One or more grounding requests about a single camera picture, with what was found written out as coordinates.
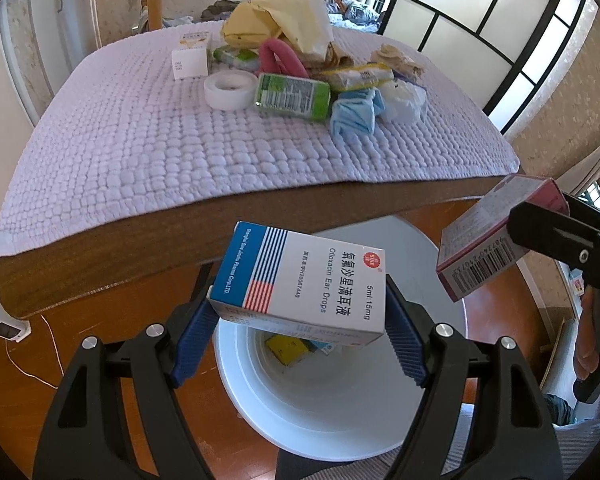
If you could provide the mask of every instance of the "white and blue medicine box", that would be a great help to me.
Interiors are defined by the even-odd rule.
[[[384,333],[384,251],[238,222],[208,298],[218,316],[341,345]]]

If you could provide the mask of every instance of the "pink box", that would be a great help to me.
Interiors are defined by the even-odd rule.
[[[442,231],[436,272],[453,301],[468,296],[528,253],[507,233],[509,212],[521,202],[569,214],[569,205],[552,179],[506,176]]]

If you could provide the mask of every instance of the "red circular logo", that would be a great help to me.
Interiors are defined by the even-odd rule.
[[[380,266],[380,256],[376,253],[367,253],[362,260],[367,267],[371,267],[372,269]]]

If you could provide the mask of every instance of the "black pants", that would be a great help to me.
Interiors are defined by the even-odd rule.
[[[566,400],[555,395],[544,395],[544,402],[549,408],[551,421],[556,426],[566,426],[575,422],[573,408]],[[276,480],[302,480],[330,467],[347,465],[351,462],[322,462],[304,458],[282,449],[278,452]]]

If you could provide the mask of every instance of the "white quilted tablecloth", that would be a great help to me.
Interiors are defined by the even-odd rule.
[[[413,126],[331,137],[326,124],[255,108],[212,110],[203,80],[175,81],[171,49],[203,23],[141,34],[91,54],[40,120],[0,213],[0,256],[97,225],[233,193],[340,181],[438,180],[513,173],[512,148],[430,61],[374,34],[335,29],[356,62],[393,43],[427,66],[429,106]],[[226,69],[215,65],[214,70]]]

